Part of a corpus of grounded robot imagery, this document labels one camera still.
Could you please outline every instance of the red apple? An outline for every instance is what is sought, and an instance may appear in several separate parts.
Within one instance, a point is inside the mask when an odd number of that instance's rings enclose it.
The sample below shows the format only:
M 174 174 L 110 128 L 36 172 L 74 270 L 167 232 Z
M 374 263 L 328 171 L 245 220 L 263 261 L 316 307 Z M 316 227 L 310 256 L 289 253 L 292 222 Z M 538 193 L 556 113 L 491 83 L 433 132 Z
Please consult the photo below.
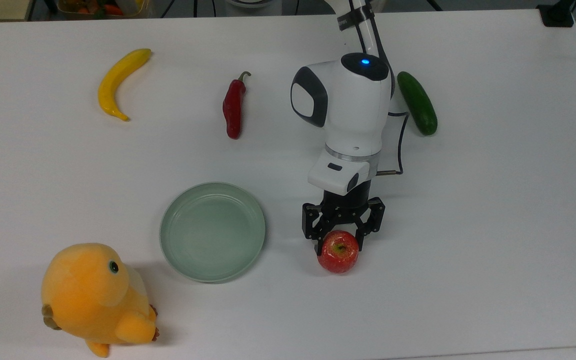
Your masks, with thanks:
M 334 230 L 324 237 L 321 255 L 317 260 L 327 271 L 342 274 L 355 266 L 359 256 L 359 243 L 348 231 Z

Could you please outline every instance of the yellow banana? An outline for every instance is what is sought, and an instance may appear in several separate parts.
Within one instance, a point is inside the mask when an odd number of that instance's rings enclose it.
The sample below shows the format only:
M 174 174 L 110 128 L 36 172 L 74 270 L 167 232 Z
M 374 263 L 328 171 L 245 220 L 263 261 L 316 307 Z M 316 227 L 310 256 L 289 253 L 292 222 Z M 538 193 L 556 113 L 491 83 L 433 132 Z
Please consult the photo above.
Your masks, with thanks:
M 99 106 L 106 114 L 118 117 L 123 121 L 130 120 L 128 116 L 117 107 L 115 91 L 117 91 L 119 84 L 121 84 L 128 75 L 141 68 L 143 64 L 146 64 L 152 53 L 153 51 L 151 51 L 150 48 L 138 48 L 137 50 L 131 51 L 128 55 L 117 61 L 108 73 L 106 73 L 103 80 L 101 80 L 101 84 L 99 84 L 99 90 L 97 92 Z

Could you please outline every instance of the plush toy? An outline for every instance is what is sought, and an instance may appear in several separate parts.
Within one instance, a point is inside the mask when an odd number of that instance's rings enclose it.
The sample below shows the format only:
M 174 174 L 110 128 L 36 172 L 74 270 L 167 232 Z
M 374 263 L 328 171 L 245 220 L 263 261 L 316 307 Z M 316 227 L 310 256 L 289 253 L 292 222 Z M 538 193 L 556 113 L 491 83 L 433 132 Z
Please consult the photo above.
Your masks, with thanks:
M 105 244 L 74 244 L 52 259 L 41 284 L 43 323 L 86 340 L 108 357 L 109 344 L 157 340 L 157 312 L 139 273 Z

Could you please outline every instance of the cucumber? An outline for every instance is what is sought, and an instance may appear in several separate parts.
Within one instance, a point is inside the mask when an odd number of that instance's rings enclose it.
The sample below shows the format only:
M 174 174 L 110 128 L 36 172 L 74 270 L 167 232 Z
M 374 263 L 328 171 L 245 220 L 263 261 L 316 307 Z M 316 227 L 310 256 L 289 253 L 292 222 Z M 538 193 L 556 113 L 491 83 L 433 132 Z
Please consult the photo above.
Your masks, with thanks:
M 424 88 L 406 71 L 397 75 L 397 82 L 419 132 L 425 136 L 434 134 L 437 131 L 437 114 Z

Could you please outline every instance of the red chili pepper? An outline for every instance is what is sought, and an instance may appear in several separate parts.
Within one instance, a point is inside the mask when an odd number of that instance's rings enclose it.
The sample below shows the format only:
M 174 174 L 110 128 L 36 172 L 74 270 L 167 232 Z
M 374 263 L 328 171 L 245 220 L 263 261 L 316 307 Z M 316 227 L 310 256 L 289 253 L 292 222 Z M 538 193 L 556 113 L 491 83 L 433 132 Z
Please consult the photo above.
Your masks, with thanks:
M 226 118 L 226 133 L 231 139 L 238 139 L 242 133 L 242 103 L 246 94 L 244 75 L 250 76 L 248 71 L 243 71 L 238 79 L 233 80 L 223 100 L 223 116 Z

